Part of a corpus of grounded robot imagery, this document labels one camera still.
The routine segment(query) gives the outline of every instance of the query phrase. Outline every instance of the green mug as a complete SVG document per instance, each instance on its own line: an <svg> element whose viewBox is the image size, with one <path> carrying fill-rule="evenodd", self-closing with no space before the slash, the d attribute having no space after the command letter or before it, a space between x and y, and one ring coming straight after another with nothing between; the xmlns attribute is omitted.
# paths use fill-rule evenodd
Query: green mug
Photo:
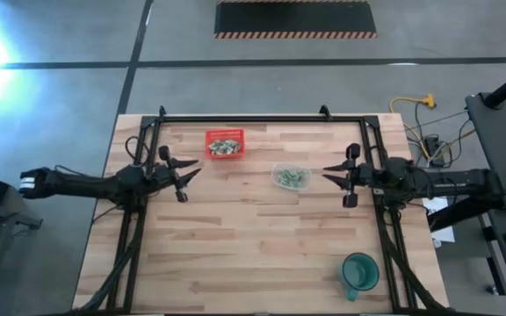
<svg viewBox="0 0 506 316"><path fill-rule="evenodd" d="M339 281L345 287L344 296L354 302L359 291L369 291L376 286L380 273L378 265L367 254L349 255L338 267Z"/></svg>

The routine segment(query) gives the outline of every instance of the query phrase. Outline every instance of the red container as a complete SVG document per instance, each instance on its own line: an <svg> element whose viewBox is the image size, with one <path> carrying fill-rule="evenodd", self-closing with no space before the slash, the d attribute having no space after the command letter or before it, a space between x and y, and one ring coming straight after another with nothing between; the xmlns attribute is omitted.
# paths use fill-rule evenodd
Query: red container
<svg viewBox="0 0 506 316"><path fill-rule="evenodd" d="M215 140L235 140L242 144L236 154L211 154L210 144ZM242 129L206 131L206 157L211 159L242 158L245 154L245 132Z"/></svg>

